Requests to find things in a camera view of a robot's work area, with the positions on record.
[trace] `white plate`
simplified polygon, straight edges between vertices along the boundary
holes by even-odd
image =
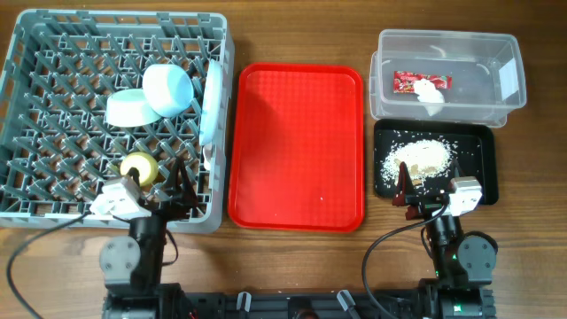
[[[209,144],[213,141],[221,110],[222,67],[215,60],[209,60],[209,69],[205,81],[203,96],[203,112],[198,132],[198,143]]]
[[[106,122],[119,128],[133,128],[161,119],[145,99],[142,89],[125,89],[106,100]]]
[[[207,144],[203,146],[203,158],[205,159],[203,162],[203,167],[207,171],[211,170],[211,160],[213,159],[213,145]]]

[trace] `transparent plastic box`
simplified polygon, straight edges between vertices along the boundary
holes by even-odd
[[[412,93],[393,92],[395,71],[453,77],[440,89],[445,103],[430,104]],[[383,118],[461,121],[502,127],[508,113],[525,105],[524,65],[513,35],[396,30],[380,33],[370,66],[370,111]],[[430,116],[428,106],[443,106]]]

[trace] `wooden table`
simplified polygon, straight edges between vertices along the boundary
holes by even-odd
[[[567,2],[495,1],[2,1],[0,52],[26,8],[220,12],[236,45],[235,75],[252,62],[345,65],[368,85],[372,53],[385,28],[496,32],[517,37],[528,104],[496,136],[500,200],[462,219],[500,245],[492,289],[501,318],[567,317]],[[407,224],[404,211],[372,191],[373,120],[365,91],[366,218],[352,234],[243,230],[227,216],[213,235],[176,235],[180,260],[163,282],[186,292],[361,291],[361,260],[370,243]],[[0,264],[38,230],[0,230]],[[49,318],[99,317],[105,288],[98,254],[120,230],[66,230],[33,244],[15,264],[21,292]],[[170,245],[166,258],[173,257]],[[376,288],[410,288],[433,267],[419,230],[386,241],[369,263]],[[0,277],[0,314],[28,317]]]

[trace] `gray dish rack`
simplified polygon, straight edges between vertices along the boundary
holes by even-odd
[[[221,114],[205,170],[198,126],[209,59],[223,69]],[[195,87],[190,108],[141,128],[105,121],[105,101],[141,88],[155,63],[183,67]],[[232,91],[234,43],[217,13],[27,10],[12,35],[0,78],[0,226],[49,228],[89,210],[104,181],[120,175],[121,160],[148,152],[159,177],[144,195],[161,190],[173,158],[184,158],[199,206],[175,232],[209,233],[221,225],[225,130]],[[75,227],[127,228],[90,215]]]

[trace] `black cable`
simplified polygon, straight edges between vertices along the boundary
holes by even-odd
[[[389,299],[389,300],[393,300],[393,301],[398,302],[398,303],[400,303],[400,302],[412,302],[412,300],[409,300],[407,298],[393,297],[393,296],[383,294],[383,293],[377,293],[377,296],[380,297],[380,298],[386,298],[386,299]]]
[[[18,248],[16,248],[16,250],[12,253],[12,256],[10,256],[10,259],[8,260],[8,265],[6,266],[6,278],[8,279],[8,285],[10,286],[10,289],[12,289],[12,293],[14,294],[14,296],[16,296],[16,299],[19,301],[19,303],[21,304],[21,306],[23,308],[25,308],[29,314],[31,316],[33,316],[34,318],[42,318],[28,303],[27,301],[24,299],[24,297],[21,295],[21,293],[19,293],[18,288],[16,288],[16,284],[14,283],[13,279],[12,279],[12,266],[13,263],[16,261],[16,257],[18,257],[18,255],[20,255],[31,243],[33,243],[34,241],[36,241],[37,239],[49,235],[50,233],[57,231],[57,230],[61,230],[67,226],[70,226],[76,222],[81,221],[82,219],[84,219],[85,217],[87,217],[87,215],[89,215],[90,213],[87,212],[85,214],[82,214],[81,216],[72,219],[69,222],[64,222],[58,226],[55,226],[53,228],[50,228],[48,230],[44,230],[41,233],[31,237],[30,239],[28,239],[27,241],[25,241],[23,244],[21,244]]]
[[[381,236],[379,239],[377,239],[374,243],[372,243],[372,245],[370,245],[369,249],[366,251],[366,254],[364,255],[364,259],[362,260],[362,283],[364,284],[364,289],[366,290],[366,293],[369,295],[370,298],[370,302],[376,306],[378,309],[380,309],[382,314],[385,314],[386,316],[392,318],[392,319],[398,319],[396,318],[394,315],[390,314],[390,312],[388,310],[386,310],[382,305],[380,305],[380,302],[378,302],[378,300],[374,297],[374,294],[372,293],[372,291],[370,290],[370,286],[369,286],[369,282],[368,279],[366,277],[366,264],[369,261],[369,257],[370,254],[372,253],[372,251],[374,251],[374,249],[383,241],[385,241],[387,238],[399,234],[402,231],[406,231],[406,230],[412,230],[414,228],[417,227],[422,227],[427,225],[430,222],[434,222],[436,221],[439,217],[441,217],[443,215],[443,213],[447,210],[447,204],[443,205],[443,207],[440,209],[440,211],[435,215],[435,217],[430,218],[429,220],[423,221],[423,222],[416,222],[413,223],[411,225],[408,226],[404,226],[401,228],[398,228],[396,230],[392,230],[389,233]]]
[[[433,259],[433,256],[431,255],[431,249],[429,249],[429,245],[427,244],[427,242],[425,241],[425,237],[423,236],[424,232],[425,232],[425,226],[423,226],[422,228],[422,244],[429,258]]]
[[[130,223],[130,220],[125,220],[123,218],[120,218],[116,215],[113,215],[113,219],[117,220],[117,221],[121,221],[121,222],[125,222],[125,223]]]
[[[171,244],[173,244],[173,246],[175,247],[175,259],[172,261],[162,262],[161,263],[162,267],[173,265],[177,261],[177,258],[179,258],[179,250],[177,250],[177,244],[175,243],[174,235],[169,230],[166,230],[166,234],[169,237],[169,241],[171,242]]]

